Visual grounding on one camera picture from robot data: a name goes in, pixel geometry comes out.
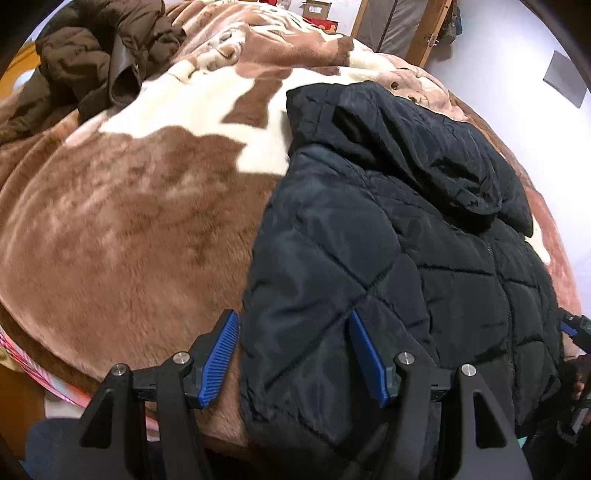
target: bed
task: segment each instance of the bed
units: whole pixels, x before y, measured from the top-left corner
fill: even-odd
[[[84,124],[77,111],[56,113],[42,133],[0,147],[0,345],[44,387],[85,406],[113,364],[159,364],[224,308],[240,311],[259,220],[288,167],[285,93],[317,82],[372,80],[483,132],[526,189],[537,226],[528,241],[560,305],[580,314],[544,199],[433,76],[267,4],[194,0],[167,14],[188,38],[134,103]],[[0,122],[17,98],[2,103]],[[251,456],[239,358],[197,421],[208,447]]]

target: black puffer jacket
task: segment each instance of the black puffer jacket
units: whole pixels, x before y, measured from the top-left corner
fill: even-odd
[[[348,340],[478,367],[522,429],[559,388],[556,297],[512,168],[467,123],[373,82],[288,93],[290,168],[244,295],[241,402],[282,478],[360,478],[385,434]],[[424,477],[437,449],[431,412]]]

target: brown puffer coat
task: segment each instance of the brown puffer coat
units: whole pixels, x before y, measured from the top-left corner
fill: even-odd
[[[41,64],[0,126],[0,145],[35,134],[60,106],[77,106],[84,122],[113,104],[128,105],[185,38],[162,0],[74,0],[35,42]]]

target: white wall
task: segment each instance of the white wall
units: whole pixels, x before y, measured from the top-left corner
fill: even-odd
[[[543,81],[564,50],[519,0],[460,0],[463,33],[426,69],[482,116],[530,174],[591,314],[591,96],[577,109]]]
[[[361,0],[332,0],[332,2],[330,0],[321,1],[326,1],[328,4],[332,3],[329,10],[328,20],[339,23],[337,32],[344,35],[351,35],[351,30],[353,30],[353,24],[355,23],[355,18],[357,18]],[[290,11],[301,15],[304,12],[304,9],[302,8],[303,3],[304,0],[291,0]]]

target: cow print blanket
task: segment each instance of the cow print blanket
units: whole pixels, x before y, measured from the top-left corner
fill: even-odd
[[[0,147],[0,325],[43,368],[92,392],[113,364],[159,364],[224,308],[240,311],[251,245],[288,167],[285,93],[317,82],[373,80],[474,123],[529,188],[541,226],[532,244],[561,304],[580,313],[543,199],[433,76],[267,4],[194,0],[167,14],[187,40],[135,102],[83,125],[77,111],[56,112],[42,133]],[[198,422],[209,442],[245,447],[238,363],[239,352]]]

